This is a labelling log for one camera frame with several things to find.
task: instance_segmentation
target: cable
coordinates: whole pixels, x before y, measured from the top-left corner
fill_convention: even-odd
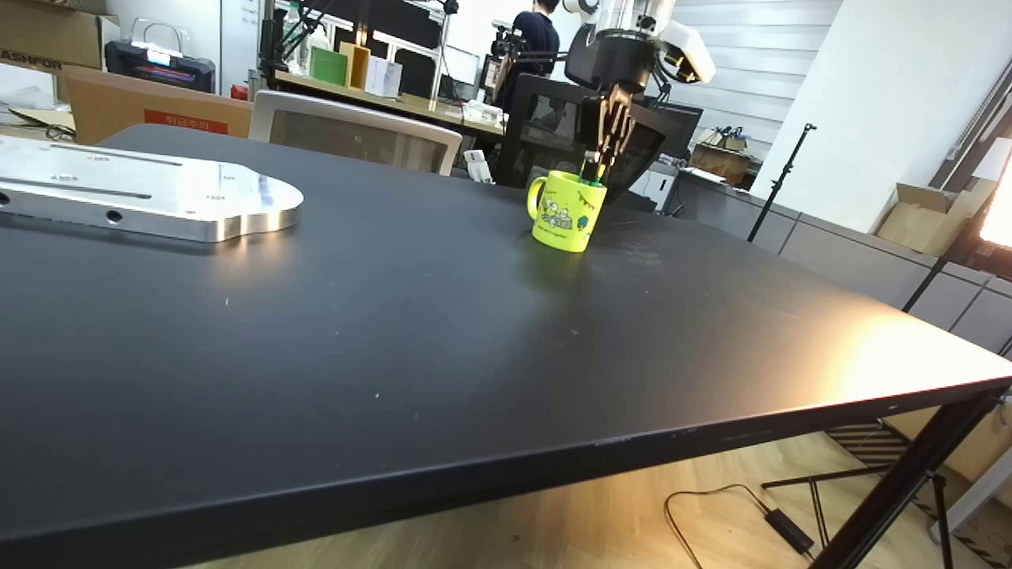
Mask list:
[[[699,564],[689,536],[684,533],[684,529],[673,522],[672,500],[676,500],[676,496],[717,496],[717,493],[730,493],[730,490],[744,490],[751,496],[751,502],[762,512],[767,524],[775,529],[792,543],[792,551],[797,551],[799,558],[810,558],[816,542],[808,536],[802,529],[797,529],[780,509],[767,505],[758,500],[758,493],[748,483],[723,483],[723,488],[711,488],[711,490],[673,490],[664,496],[664,515],[666,515],[676,542],[688,548],[697,569],[703,569],[703,564]]]

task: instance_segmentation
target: table surface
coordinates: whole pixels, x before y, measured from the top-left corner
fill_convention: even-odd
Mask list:
[[[286,89],[304,89],[304,92],[317,92],[317,95],[330,95],[330,97],[341,97],[341,102],[360,102],[360,103],[372,103],[372,108],[387,108],[387,110],[399,110],[399,114],[412,114],[422,120],[432,120],[444,123],[450,130],[475,130],[483,137],[502,137],[506,130],[497,123],[475,123],[464,120],[464,108],[461,103],[450,103],[450,102],[429,102],[429,97],[418,97],[418,95],[399,95],[399,97],[379,97],[360,89],[346,89],[346,84],[332,84],[332,81],[320,81],[311,75],[293,75],[293,72],[274,72],[274,81]]]
[[[159,127],[113,147],[253,166],[304,218],[213,253],[0,218],[0,553],[195,560],[1012,380],[709,229],[614,208],[565,257],[468,181]]]

